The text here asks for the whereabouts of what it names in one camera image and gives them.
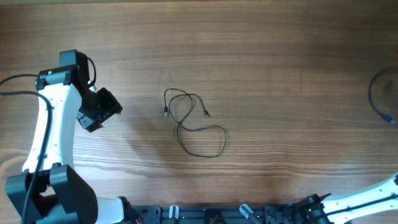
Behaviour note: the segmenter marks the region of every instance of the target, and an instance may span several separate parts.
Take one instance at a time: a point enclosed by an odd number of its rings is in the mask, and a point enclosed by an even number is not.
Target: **cable connector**
[[[164,116],[167,117],[167,115],[169,115],[169,109],[167,106],[164,106]]]
[[[397,121],[395,121],[393,118],[391,118],[388,114],[382,114],[381,117],[387,121],[388,123],[392,124],[392,125],[396,125]]]

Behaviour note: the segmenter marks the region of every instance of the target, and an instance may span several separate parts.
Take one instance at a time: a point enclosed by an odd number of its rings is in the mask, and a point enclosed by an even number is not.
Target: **wood grain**
[[[123,105],[103,130],[76,126],[77,172],[98,196],[134,205],[292,202],[351,192],[398,169],[398,132],[368,105],[371,77],[398,59],[397,5],[381,1],[147,2],[0,9],[0,78],[57,67],[78,49],[96,64],[98,87]],[[397,74],[374,87],[398,118]],[[163,92],[203,97],[188,127],[220,124],[217,159],[184,153]],[[2,91],[34,90],[21,79]],[[4,193],[32,144],[37,99],[1,97],[0,223],[18,223]],[[188,101],[173,106],[177,116]],[[215,154],[218,131],[183,134]],[[355,223],[396,223],[396,212]]]

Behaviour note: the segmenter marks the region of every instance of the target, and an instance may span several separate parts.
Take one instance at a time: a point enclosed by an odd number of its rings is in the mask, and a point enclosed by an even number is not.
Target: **wooden surface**
[[[0,78],[57,67],[78,49],[96,64],[98,87],[123,105],[103,130],[76,125],[77,172],[97,196],[134,205],[294,202],[347,193],[398,171],[398,132],[368,104],[381,68],[397,63],[397,6],[376,1],[150,2],[3,7]],[[396,75],[374,87],[398,118]],[[203,97],[186,125],[229,132],[217,159],[188,156],[163,113],[163,92]],[[34,90],[12,81],[2,91]],[[0,223],[20,218],[4,193],[34,137],[37,99],[1,97]],[[188,101],[174,105],[179,118]],[[183,134],[214,154],[222,133]],[[396,212],[355,223],[396,223]]]

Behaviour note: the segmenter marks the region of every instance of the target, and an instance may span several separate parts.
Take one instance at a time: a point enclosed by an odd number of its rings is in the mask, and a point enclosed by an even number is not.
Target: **tabletop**
[[[397,63],[396,9],[345,0],[3,6],[0,78],[57,67],[64,50],[93,59],[96,86],[123,106],[104,129],[75,128],[75,168],[97,196],[169,206],[342,194],[398,171],[397,128],[368,102],[372,76]],[[396,75],[375,83],[374,100],[398,118]],[[211,118],[196,106],[184,124],[223,126],[228,142],[220,157],[184,152],[176,123],[164,116],[168,88],[203,98]],[[35,90],[34,79],[1,89]],[[0,223],[18,223],[4,185],[27,159],[38,100],[0,102]],[[172,104],[179,119],[189,107],[186,98]],[[198,154],[217,154],[223,144],[217,129],[182,137]],[[390,211],[354,223],[397,217]]]

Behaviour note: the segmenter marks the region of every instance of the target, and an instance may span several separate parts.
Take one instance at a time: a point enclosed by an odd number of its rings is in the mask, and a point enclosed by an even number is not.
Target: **wooden table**
[[[397,63],[396,9],[345,0],[2,7],[0,78],[57,67],[64,50],[94,60],[96,86],[124,108],[94,133],[76,125],[76,171],[97,196],[123,195],[133,205],[262,205],[346,193],[398,170],[397,128],[367,96],[371,77]],[[379,80],[374,99],[398,118],[394,79]],[[186,126],[228,130],[221,157],[196,158],[180,147],[163,112],[163,92],[173,87],[202,96],[211,114],[197,106]],[[34,90],[34,80],[1,90]],[[1,107],[0,223],[18,223],[4,184],[21,173],[38,105],[12,96],[1,97]],[[172,108],[181,118],[189,101]],[[217,130],[183,137],[208,155],[223,140]],[[397,217],[391,211],[355,223]]]

